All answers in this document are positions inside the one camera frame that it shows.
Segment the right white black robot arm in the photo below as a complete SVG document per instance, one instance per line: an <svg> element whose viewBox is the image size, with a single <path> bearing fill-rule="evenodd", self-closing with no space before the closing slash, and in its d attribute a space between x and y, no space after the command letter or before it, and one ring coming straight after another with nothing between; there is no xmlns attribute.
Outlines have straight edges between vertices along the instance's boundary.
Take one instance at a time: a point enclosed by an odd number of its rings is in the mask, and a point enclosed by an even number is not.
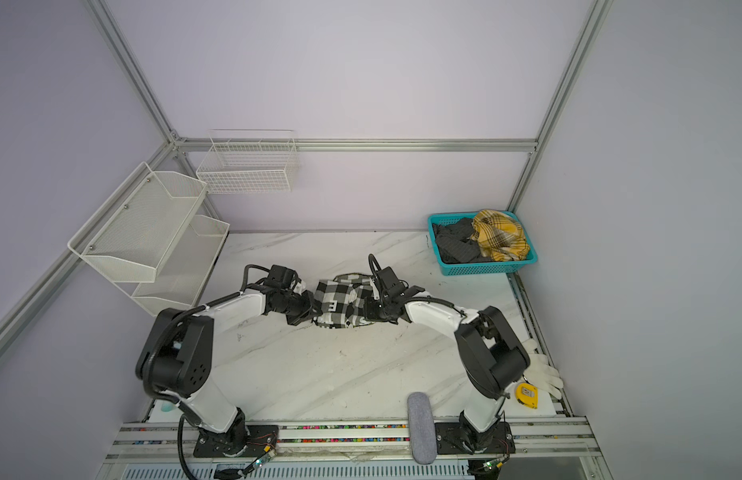
<svg viewBox="0 0 742 480"><path fill-rule="evenodd" d="M485 451L496 438L497 424L509 388L531 365L530 354L503 312L458 306L433 297L424 288L400 279L376 256L368 256L377 300L366 303L366 318L396 324L403 320L427 327L456 343L460 361L472 385L467 406L459 417L460 450Z"/></svg>

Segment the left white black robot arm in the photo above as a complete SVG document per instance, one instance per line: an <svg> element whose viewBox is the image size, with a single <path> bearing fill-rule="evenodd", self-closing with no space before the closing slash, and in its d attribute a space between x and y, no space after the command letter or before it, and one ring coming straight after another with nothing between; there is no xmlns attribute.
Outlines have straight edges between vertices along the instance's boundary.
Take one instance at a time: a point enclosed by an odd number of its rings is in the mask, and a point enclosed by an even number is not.
<svg viewBox="0 0 742 480"><path fill-rule="evenodd" d="M145 393L176 406L180 419L198 429L201 453L237 457L264 445L252 438L244 412L212 378L216 327L224 320L270 313L296 326L319 315L314 294L296 271L280 265L254 268L266 276L188 310L162 310L137 360L135 374Z"/></svg>

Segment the black white checkered shirt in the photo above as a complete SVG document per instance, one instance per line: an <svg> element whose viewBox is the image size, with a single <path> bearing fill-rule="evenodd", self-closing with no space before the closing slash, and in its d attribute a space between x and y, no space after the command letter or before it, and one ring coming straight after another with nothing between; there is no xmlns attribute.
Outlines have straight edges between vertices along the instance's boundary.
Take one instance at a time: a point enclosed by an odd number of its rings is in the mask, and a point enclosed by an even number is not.
<svg viewBox="0 0 742 480"><path fill-rule="evenodd" d="M313 323L321 328L353 329L372 324L366 316L366 303L378 299L372 277L361 273L345 273L332 280L320 280L315 301L320 314Z"/></svg>

